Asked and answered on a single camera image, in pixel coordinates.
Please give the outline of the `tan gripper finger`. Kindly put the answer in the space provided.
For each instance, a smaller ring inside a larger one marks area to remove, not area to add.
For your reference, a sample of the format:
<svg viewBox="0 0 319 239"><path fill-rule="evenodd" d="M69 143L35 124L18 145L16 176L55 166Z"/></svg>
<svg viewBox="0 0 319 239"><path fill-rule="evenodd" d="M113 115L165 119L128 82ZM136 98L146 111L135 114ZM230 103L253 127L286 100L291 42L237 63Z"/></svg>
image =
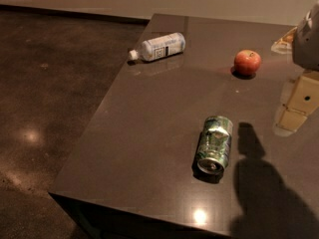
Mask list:
<svg viewBox="0 0 319 239"><path fill-rule="evenodd" d="M283 87L276 125L284 131L297 131L319 108L319 72L304 71Z"/></svg>
<svg viewBox="0 0 319 239"><path fill-rule="evenodd" d="M294 27L289 30L285 35L279 38L276 42L271 46L271 51L277 54L291 54L292 53L292 43L294 40L294 35L296 33L297 28Z"/></svg>

